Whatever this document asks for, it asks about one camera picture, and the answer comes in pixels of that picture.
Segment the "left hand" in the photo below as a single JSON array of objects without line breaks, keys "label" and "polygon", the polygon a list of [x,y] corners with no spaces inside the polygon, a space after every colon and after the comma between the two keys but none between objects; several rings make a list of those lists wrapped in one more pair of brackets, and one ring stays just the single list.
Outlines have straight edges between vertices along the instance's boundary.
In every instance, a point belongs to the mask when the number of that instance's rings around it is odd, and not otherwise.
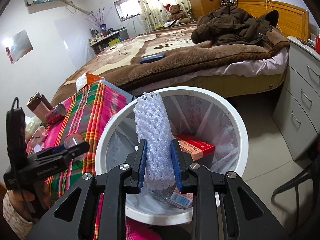
[{"label": "left hand", "polygon": [[[50,208],[50,200],[51,200],[51,195],[50,195],[50,190],[49,186],[43,182],[43,202],[46,205],[46,207]],[[9,200],[13,206],[13,208],[17,211],[17,213],[23,217],[25,220],[31,220],[30,215],[28,214],[27,208],[24,205],[24,202],[31,202],[35,199],[35,196],[25,190],[22,190],[22,192],[18,190],[12,190],[9,191]]]}]

